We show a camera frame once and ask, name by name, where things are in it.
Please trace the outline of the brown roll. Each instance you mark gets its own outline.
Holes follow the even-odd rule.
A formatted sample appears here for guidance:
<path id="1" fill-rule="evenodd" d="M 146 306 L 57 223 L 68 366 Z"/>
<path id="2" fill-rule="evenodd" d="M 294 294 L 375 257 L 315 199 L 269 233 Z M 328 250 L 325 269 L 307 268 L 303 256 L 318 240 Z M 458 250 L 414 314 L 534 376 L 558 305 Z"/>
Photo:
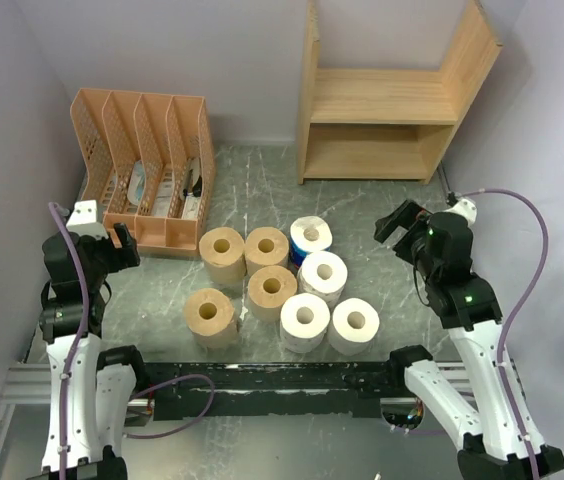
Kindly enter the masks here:
<path id="1" fill-rule="evenodd" d="M 246 276 L 245 242 L 240 233 L 230 227 L 218 227 L 200 239 L 199 252 L 212 282 L 236 285 Z"/>
<path id="2" fill-rule="evenodd" d="M 209 349 L 229 346 L 238 337 L 238 322 L 231 300 L 221 291 L 204 288 L 185 303 L 184 317 L 196 342 Z"/>
<path id="3" fill-rule="evenodd" d="M 279 265 L 256 271 L 248 283 L 249 309 L 260 321 L 274 323 L 280 319 L 284 303 L 298 290 L 295 275 Z"/>
<path id="4" fill-rule="evenodd" d="M 256 228 L 245 241 L 245 261 L 249 276 L 268 266 L 286 267 L 288 256 L 289 241 L 275 227 Z"/>

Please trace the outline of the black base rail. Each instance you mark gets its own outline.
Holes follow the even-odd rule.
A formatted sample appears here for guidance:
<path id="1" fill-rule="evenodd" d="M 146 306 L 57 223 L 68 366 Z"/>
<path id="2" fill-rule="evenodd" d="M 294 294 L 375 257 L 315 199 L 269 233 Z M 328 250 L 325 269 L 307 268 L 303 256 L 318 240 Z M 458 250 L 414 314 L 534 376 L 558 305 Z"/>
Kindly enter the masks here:
<path id="1" fill-rule="evenodd" d="M 388 407 L 413 400 L 404 381 L 385 362 L 213 363 L 150 362 L 157 385 L 193 374 L 154 394 L 158 421 L 205 416 L 329 415 L 380 418 Z"/>

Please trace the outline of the wooden two-tier shelf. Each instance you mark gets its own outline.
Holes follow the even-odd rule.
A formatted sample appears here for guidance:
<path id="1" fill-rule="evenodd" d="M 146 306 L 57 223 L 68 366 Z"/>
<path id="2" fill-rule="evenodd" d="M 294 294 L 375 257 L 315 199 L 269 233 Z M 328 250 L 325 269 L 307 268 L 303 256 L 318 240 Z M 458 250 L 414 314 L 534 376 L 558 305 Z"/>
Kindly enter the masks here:
<path id="1" fill-rule="evenodd" d="M 297 181 L 428 183 L 501 49 L 483 5 L 469 1 L 437 70 L 321 68 L 317 7 L 308 2 Z"/>

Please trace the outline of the peach plastic file organizer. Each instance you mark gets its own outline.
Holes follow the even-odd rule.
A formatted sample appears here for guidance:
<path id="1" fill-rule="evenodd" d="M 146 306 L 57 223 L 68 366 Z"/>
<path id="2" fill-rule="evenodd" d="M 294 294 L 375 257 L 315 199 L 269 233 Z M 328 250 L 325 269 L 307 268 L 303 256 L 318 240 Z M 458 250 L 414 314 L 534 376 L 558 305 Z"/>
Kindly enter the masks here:
<path id="1" fill-rule="evenodd" d="M 126 224 L 142 253 L 198 256 L 216 173 L 205 98 L 82 88 L 70 116 L 86 165 L 82 197 L 98 202 L 106 230 Z M 203 179 L 200 208 L 191 220 L 177 214 L 189 158 L 200 159 Z M 137 212 L 127 213 L 129 179 L 138 160 L 144 191 Z M 152 216 L 164 171 L 172 172 L 175 184 L 169 215 Z"/>

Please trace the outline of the white patterned roll front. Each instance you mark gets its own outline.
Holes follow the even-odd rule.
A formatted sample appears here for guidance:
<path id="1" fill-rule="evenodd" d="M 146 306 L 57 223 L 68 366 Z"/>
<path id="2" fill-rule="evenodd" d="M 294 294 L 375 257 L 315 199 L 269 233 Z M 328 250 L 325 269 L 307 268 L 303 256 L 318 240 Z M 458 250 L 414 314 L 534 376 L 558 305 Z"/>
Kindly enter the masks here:
<path id="1" fill-rule="evenodd" d="M 322 342 L 331 320 L 327 303 L 316 295 L 301 293 L 286 300 L 280 313 L 282 345 L 305 354 Z"/>

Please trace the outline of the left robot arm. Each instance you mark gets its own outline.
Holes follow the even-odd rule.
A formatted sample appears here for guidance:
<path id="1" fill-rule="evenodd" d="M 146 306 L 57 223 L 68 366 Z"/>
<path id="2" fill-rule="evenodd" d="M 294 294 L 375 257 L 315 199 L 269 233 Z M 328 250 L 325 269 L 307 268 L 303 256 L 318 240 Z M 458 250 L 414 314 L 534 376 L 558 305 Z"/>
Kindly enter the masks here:
<path id="1" fill-rule="evenodd" d="M 49 281 L 41 293 L 40 330 L 51 374 L 44 479 L 125 479 L 121 442 L 129 399 L 149 375 L 133 346 L 105 350 L 102 320 L 108 275 L 140 263 L 127 226 L 97 238 L 65 230 L 43 244 Z"/>

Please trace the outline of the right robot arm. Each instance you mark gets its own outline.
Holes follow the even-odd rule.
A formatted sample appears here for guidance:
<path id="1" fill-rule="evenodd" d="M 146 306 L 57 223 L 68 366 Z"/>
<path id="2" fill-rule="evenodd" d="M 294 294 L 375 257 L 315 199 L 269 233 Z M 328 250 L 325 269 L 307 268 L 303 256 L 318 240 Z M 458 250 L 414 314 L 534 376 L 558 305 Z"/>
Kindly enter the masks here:
<path id="1" fill-rule="evenodd" d="M 476 217 L 476 205 L 466 199 L 436 213 L 406 200 L 376 221 L 380 243 L 404 229 L 393 250 L 412 267 L 415 284 L 424 288 L 423 304 L 460 354 L 475 402 L 463 398 L 421 345 L 390 354 L 387 388 L 424 403 L 453 441 L 463 478 L 543 479 L 564 470 L 564 453 L 545 441 L 530 415 L 506 350 L 496 294 L 473 270 Z"/>

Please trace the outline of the blue white roll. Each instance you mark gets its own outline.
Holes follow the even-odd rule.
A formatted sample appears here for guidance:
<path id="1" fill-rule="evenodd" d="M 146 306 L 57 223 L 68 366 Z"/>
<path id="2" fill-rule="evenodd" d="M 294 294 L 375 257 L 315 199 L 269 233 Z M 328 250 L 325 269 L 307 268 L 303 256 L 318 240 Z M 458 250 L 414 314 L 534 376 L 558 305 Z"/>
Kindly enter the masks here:
<path id="1" fill-rule="evenodd" d="M 299 269 L 310 253 L 329 250 L 332 242 L 333 235 L 325 220 L 318 216 L 297 218 L 290 226 L 291 264 Z"/>

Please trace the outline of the white patterned roll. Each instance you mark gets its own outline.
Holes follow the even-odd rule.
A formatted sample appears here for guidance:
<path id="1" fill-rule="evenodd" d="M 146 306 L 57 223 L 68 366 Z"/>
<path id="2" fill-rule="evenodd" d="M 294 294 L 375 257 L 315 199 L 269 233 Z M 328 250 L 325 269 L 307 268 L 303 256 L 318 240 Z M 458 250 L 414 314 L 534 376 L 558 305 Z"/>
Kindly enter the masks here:
<path id="1" fill-rule="evenodd" d="M 305 354 L 322 342 L 331 320 L 327 303 L 316 295 L 301 293 L 286 300 L 280 313 L 282 345 Z"/>
<path id="2" fill-rule="evenodd" d="M 347 279 L 347 266 L 338 255 L 330 251 L 313 252 L 306 256 L 298 271 L 298 291 L 321 298 L 333 310 Z"/>

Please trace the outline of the plain white roll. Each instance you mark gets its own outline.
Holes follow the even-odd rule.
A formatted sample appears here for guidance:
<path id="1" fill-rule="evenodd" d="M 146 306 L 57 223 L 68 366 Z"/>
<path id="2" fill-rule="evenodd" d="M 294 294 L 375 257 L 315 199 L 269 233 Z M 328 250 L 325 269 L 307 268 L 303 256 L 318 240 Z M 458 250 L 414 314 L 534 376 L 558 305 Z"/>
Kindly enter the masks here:
<path id="1" fill-rule="evenodd" d="M 350 298 L 334 308 L 327 338 L 340 354 L 353 356 L 371 344 L 379 326 L 379 315 L 373 306 L 362 299 Z"/>

